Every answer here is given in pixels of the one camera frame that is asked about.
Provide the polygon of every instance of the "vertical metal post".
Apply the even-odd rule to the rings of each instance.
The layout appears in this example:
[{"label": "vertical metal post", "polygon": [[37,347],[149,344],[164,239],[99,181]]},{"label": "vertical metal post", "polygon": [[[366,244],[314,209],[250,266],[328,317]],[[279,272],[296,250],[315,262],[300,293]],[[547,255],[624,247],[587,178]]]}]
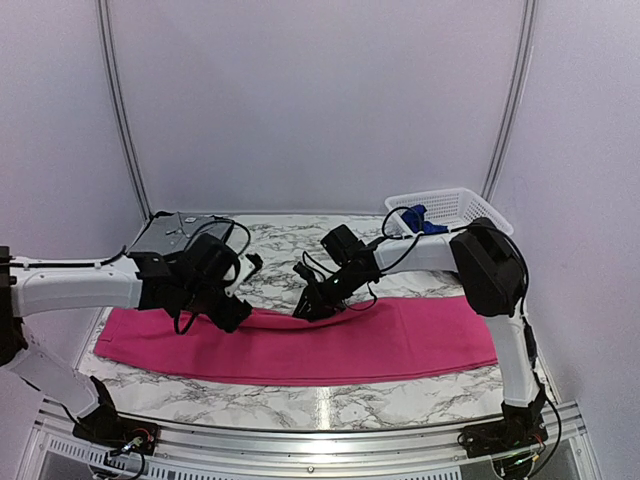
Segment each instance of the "vertical metal post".
[{"label": "vertical metal post", "polygon": [[113,42],[113,30],[111,28],[111,12],[109,11],[109,2],[107,0],[96,0],[98,10],[98,27],[100,30],[100,41],[102,43],[102,51],[105,61],[105,70],[109,84],[109,92],[116,116],[116,125],[120,134],[120,141],[124,151],[124,157],[131,177],[133,191],[138,203],[138,208],[145,221],[151,218],[151,207],[149,199],[142,181],[142,173],[136,155],[135,145],[129,129],[129,120],[127,119],[127,111],[124,105],[124,97],[122,95],[122,87],[120,85],[120,76],[118,74],[118,65],[116,62],[115,46]]},{"label": "vertical metal post", "polygon": [[509,139],[513,124],[516,118],[518,106],[524,91],[524,85],[527,78],[527,70],[531,58],[531,50],[533,48],[533,32],[538,10],[538,0],[525,0],[522,12],[522,25],[520,29],[520,40],[518,42],[518,50],[516,53],[516,62],[511,77],[511,86],[509,87],[509,96],[502,116],[500,131],[493,149],[491,164],[489,171],[482,187],[482,197],[491,201],[495,192],[498,177],[502,170],[507,148],[509,147]]}]

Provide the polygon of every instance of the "white wall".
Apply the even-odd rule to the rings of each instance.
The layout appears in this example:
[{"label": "white wall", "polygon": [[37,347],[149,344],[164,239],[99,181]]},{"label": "white wall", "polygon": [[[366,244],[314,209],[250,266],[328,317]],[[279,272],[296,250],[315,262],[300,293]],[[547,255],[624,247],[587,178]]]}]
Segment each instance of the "white wall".
[{"label": "white wall", "polygon": [[605,479],[640,471],[640,3],[544,1],[494,198],[535,329]]},{"label": "white wall", "polygon": [[[0,244],[34,257],[115,253],[141,225],[109,103],[94,2],[0,3]],[[91,312],[26,319],[71,359]],[[0,372],[0,477],[14,478],[40,395]]]},{"label": "white wall", "polygon": [[480,190],[523,2],[114,2],[158,209],[379,211]]}]

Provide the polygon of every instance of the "metal frame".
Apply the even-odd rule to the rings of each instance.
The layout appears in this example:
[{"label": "metal frame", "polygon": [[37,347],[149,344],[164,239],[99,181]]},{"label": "metal frame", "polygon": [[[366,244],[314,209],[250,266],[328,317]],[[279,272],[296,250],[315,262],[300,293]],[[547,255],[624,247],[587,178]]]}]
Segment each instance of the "metal frame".
[{"label": "metal frame", "polygon": [[513,67],[513,75],[511,76],[511,86],[509,87],[507,104],[505,105],[498,138],[493,149],[489,171],[487,172],[484,186],[482,187],[482,197],[488,202],[491,201],[495,193],[498,178],[504,166],[507,149],[509,148],[509,139],[511,138],[518,106],[522,100],[527,73],[529,71],[529,63],[531,61],[531,53],[533,51],[533,34],[537,11],[538,0],[525,0],[522,11],[520,40],[516,52],[516,63]]},{"label": "metal frame", "polygon": [[124,151],[125,161],[133,192],[140,209],[140,214],[145,221],[151,218],[151,206],[144,187],[140,164],[136,154],[133,137],[129,128],[129,120],[124,105],[124,96],[122,94],[122,86],[120,85],[120,75],[118,73],[118,64],[116,62],[115,45],[113,41],[113,30],[111,27],[111,12],[109,10],[109,2],[107,0],[96,0],[96,8],[98,11],[98,28],[100,30],[100,41],[102,43],[102,53],[104,56],[105,70],[109,83],[109,93],[116,116],[116,125],[120,134],[120,141]]},{"label": "metal frame", "polygon": [[[597,469],[590,463],[586,429],[577,405],[566,403],[559,406],[559,411],[562,438],[573,442],[576,463],[581,463],[581,480],[598,480]],[[558,426],[550,409],[544,411],[544,416],[551,444],[556,440]],[[461,465],[489,460],[489,457],[473,460],[466,457],[457,443],[461,428],[496,418],[494,415],[467,422],[366,432],[284,432],[156,420],[162,431],[155,455],[147,459],[149,467],[143,478],[249,480],[310,478],[313,474],[312,478],[376,476],[379,480],[401,480],[429,478],[435,472],[442,474],[442,478],[450,474],[453,475],[450,478],[455,479],[455,473],[450,472],[457,471]],[[99,465],[107,449],[73,438],[72,429],[73,424],[60,405],[45,400],[31,432],[18,479],[38,478],[49,451]]]}]

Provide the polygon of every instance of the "pink towel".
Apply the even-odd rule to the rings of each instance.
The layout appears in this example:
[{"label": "pink towel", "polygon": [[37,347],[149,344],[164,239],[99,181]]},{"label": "pink towel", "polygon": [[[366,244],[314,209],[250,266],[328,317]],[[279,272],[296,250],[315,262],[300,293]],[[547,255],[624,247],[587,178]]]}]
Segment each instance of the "pink towel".
[{"label": "pink towel", "polygon": [[464,297],[387,298],[313,324],[255,309],[233,334],[199,318],[185,336],[163,311],[114,310],[95,353],[160,373],[274,386],[408,380],[497,361]]}]

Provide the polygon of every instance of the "laundry basket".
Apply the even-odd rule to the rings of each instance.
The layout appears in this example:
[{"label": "laundry basket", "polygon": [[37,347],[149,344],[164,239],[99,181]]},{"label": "laundry basket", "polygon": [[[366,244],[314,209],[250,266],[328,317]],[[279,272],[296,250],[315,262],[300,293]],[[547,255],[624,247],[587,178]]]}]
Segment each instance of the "laundry basket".
[{"label": "laundry basket", "polygon": [[[451,228],[461,227],[479,217],[488,217],[507,235],[513,234],[513,227],[498,211],[489,205],[480,195],[466,188],[432,190],[430,192],[396,195],[385,200],[389,211],[396,207],[424,205],[427,209],[424,220]],[[402,220],[402,212],[394,213],[391,221],[397,231],[406,235],[415,235]]]}]

